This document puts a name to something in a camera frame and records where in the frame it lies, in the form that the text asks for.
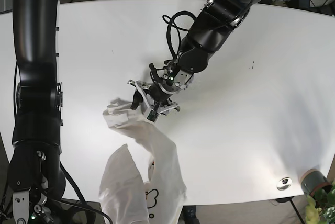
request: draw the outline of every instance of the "floor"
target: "floor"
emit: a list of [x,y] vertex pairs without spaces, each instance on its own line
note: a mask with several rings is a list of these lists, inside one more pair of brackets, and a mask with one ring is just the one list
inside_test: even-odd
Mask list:
[[[73,0],[74,2],[91,0]],[[7,1],[6,8],[11,9],[11,3]],[[6,181],[6,171],[8,160],[5,154],[2,140],[0,138],[0,193]],[[335,162],[328,175],[330,180],[335,178]],[[293,199],[297,209],[304,216],[306,199],[304,196],[298,196]],[[99,203],[92,203],[92,206],[99,209]],[[198,206],[197,216],[201,224],[240,224],[240,223],[258,223],[258,224],[295,224],[300,223],[290,203],[278,204],[275,201],[258,201],[252,203]],[[97,216],[96,223],[104,223],[102,217]]]

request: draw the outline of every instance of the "metal bracket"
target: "metal bracket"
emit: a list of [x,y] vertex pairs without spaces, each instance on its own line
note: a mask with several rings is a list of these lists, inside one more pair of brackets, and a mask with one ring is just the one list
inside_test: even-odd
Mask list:
[[158,108],[155,108],[154,100],[149,98],[146,92],[144,91],[145,89],[149,89],[150,86],[153,85],[152,83],[146,83],[142,81],[135,82],[134,80],[129,80],[128,84],[131,84],[132,86],[134,86],[137,89],[137,91],[141,94],[141,96],[143,97],[143,101],[145,105],[143,109],[143,115],[145,116],[147,120],[156,122],[158,117],[161,114],[167,115],[169,111],[172,109],[176,109],[177,111],[180,111],[178,104],[171,100],[168,100],[168,103],[169,103],[168,105],[159,106]]
[[29,191],[13,192],[13,215],[16,224],[28,223]]

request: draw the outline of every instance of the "screw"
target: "screw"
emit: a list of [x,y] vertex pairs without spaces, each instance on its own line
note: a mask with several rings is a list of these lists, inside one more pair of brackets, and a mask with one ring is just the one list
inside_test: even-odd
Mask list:
[[35,205],[35,207],[33,208],[34,209],[34,211],[36,212],[36,213],[40,213],[40,212],[42,212],[42,209],[41,209],[41,207],[39,206],[39,205]]
[[46,160],[46,156],[45,156],[45,154],[44,154],[43,152],[41,152],[41,151],[37,151],[36,153],[37,153],[37,156],[38,156],[40,159],[42,159],[42,160]]

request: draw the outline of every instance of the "green leaf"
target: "green leaf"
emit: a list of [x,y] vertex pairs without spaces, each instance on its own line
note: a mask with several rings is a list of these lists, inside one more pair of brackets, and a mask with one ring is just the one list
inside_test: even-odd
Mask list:
[[319,189],[314,194],[315,200],[319,203],[321,208],[324,208],[327,204],[327,193],[324,189]]
[[306,220],[306,224],[319,224],[319,220]]
[[312,206],[315,208],[315,200],[310,196],[310,195],[307,195],[307,202],[308,202],[308,205]]
[[329,222],[333,223],[335,221],[335,207],[330,207],[324,213],[323,217]]
[[319,212],[314,206],[308,205],[306,207],[306,222],[307,221],[317,221],[316,223],[319,222]]
[[327,201],[329,204],[335,205],[335,190],[332,190],[327,194]]

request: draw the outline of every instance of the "round metal object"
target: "round metal object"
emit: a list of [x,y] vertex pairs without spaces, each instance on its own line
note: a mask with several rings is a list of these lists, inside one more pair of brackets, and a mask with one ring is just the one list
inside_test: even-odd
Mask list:
[[41,152],[41,151],[37,151],[36,153],[37,153],[37,156],[38,156],[40,159],[42,159],[42,160],[46,160],[46,155],[45,155],[43,152]]
[[33,207],[33,210],[35,211],[35,213],[40,214],[42,212],[42,208],[39,205],[35,205]]
[[16,223],[17,224],[26,224],[26,221],[22,218],[19,218]]
[[281,179],[277,184],[277,189],[279,191],[283,191],[288,189],[292,185],[292,179],[291,178],[283,178]]

